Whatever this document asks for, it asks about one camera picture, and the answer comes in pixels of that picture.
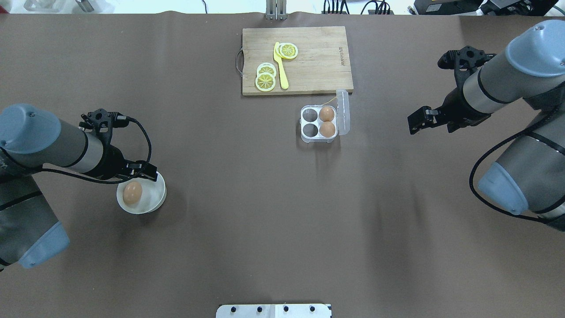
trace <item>egg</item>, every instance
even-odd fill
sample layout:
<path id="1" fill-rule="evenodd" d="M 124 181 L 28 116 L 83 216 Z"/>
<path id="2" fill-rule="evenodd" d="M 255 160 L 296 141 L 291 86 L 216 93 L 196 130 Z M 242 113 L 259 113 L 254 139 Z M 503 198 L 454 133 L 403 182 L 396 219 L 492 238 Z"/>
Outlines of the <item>egg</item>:
<path id="1" fill-rule="evenodd" d="M 326 106 L 320 110 L 320 119 L 325 122 L 332 121 L 334 116 L 335 112 L 333 111 L 333 108 L 329 106 Z"/>
<path id="2" fill-rule="evenodd" d="M 131 181 L 124 188 L 123 199 L 126 205 L 133 205 L 138 203 L 143 194 L 143 188 L 141 184 L 137 181 Z"/>
<path id="3" fill-rule="evenodd" d="M 336 133 L 336 127 L 331 122 L 324 122 L 320 126 L 320 134 L 326 138 L 330 138 Z"/>

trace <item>lemon slice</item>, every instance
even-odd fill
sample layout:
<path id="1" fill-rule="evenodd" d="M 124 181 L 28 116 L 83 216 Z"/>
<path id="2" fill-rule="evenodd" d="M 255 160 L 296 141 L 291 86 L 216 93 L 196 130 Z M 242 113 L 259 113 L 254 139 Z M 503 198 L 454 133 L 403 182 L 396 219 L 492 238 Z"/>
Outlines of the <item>lemon slice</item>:
<path id="1" fill-rule="evenodd" d="M 293 59 L 298 55 L 298 48 L 292 43 L 281 43 L 277 48 L 281 58 Z"/>
<path id="2" fill-rule="evenodd" d="M 277 69 L 271 63 L 263 63 L 257 67 L 257 76 L 261 73 L 270 73 L 272 76 L 277 76 Z"/>
<path id="3" fill-rule="evenodd" d="M 255 86 L 261 92 L 269 92 L 275 88 L 275 77 L 271 73 L 261 73 L 255 78 Z"/>

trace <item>wooden cutting board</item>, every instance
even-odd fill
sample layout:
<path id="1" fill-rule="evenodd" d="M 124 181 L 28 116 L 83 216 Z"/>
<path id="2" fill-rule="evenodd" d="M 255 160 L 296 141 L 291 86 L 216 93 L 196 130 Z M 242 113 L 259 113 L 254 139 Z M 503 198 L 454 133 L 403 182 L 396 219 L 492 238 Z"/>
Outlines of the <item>wooden cutting board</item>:
<path id="1" fill-rule="evenodd" d="M 298 47 L 295 59 L 283 59 L 288 89 L 281 89 L 279 67 L 273 60 L 275 42 Z M 264 28 L 243 30 L 243 95 L 284 95 L 353 91 L 345 27 Z M 277 68 L 276 86 L 270 92 L 255 87 L 257 67 L 264 62 Z"/>

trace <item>egg carton lid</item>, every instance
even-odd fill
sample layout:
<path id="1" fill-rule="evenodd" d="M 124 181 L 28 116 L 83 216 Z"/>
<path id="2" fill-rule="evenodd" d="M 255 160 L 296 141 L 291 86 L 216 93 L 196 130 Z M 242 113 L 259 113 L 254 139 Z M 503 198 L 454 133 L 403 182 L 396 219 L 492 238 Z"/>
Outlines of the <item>egg carton lid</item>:
<path id="1" fill-rule="evenodd" d="M 336 90 L 337 97 L 337 132 L 340 136 L 346 135 L 351 129 L 351 116 L 349 114 L 349 93 L 345 89 Z"/>

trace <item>white metal plate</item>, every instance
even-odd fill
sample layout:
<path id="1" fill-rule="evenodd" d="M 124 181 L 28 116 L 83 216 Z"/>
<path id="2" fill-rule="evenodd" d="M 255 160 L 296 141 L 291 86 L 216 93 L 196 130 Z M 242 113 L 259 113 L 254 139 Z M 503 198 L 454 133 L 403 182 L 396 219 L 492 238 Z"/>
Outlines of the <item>white metal plate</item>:
<path id="1" fill-rule="evenodd" d="M 222 305 L 216 311 L 216 318 L 332 318 L 332 305 L 331 304 Z"/>

